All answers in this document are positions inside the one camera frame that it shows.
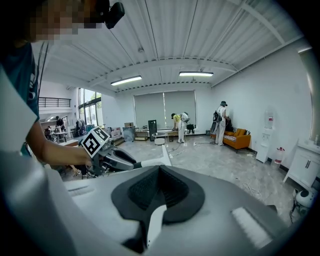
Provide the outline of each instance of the black speaker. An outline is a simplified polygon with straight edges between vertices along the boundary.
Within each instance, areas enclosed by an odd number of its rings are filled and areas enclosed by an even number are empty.
[[[157,121],[149,120],[148,126],[149,126],[150,141],[154,142],[156,137],[153,137],[152,134],[155,134],[157,132]]]

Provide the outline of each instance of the camera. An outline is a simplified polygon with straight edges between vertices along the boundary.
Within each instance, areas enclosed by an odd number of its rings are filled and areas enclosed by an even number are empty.
[[[116,2],[110,8],[109,0],[97,0],[95,10],[99,15],[99,22],[105,23],[109,30],[125,15],[125,8],[121,2]]]

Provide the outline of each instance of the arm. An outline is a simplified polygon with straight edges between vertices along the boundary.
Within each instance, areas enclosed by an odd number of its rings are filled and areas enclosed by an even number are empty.
[[[84,148],[60,146],[47,140],[39,122],[33,124],[26,141],[35,156],[49,165],[92,165],[91,158]]]

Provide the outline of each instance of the black rubber pad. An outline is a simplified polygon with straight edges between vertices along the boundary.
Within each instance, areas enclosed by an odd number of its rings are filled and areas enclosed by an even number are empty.
[[[124,219],[142,223],[142,233],[146,238],[155,209],[166,204],[163,224],[184,222],[200,210],[205,193],[195,181],[176,173],[169,166],[161,165],[150,167],[118,185],[112,191],[111,199]]]

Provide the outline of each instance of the marble floor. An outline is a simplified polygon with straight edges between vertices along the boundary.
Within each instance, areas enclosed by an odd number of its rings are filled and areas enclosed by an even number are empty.
[[[275,205],[278,215],[286,224],[291,224],[289,211],[293,191],[301,188],[291,179],[283,184],[285,171],[273,167],[270,162],[257,161],[255,155],[246,149],[236,153],[229,146],[210,144],[209,136],[190,136],[185,144],[176,141],[166,144],[173,166],[234,183],[265,205]],[[137,162],[162,156],[162,147],[149,140],[125,142],[119,148],[130,153]],[[70,171],[62,179],[78,180],[81,175],[73,177]]]

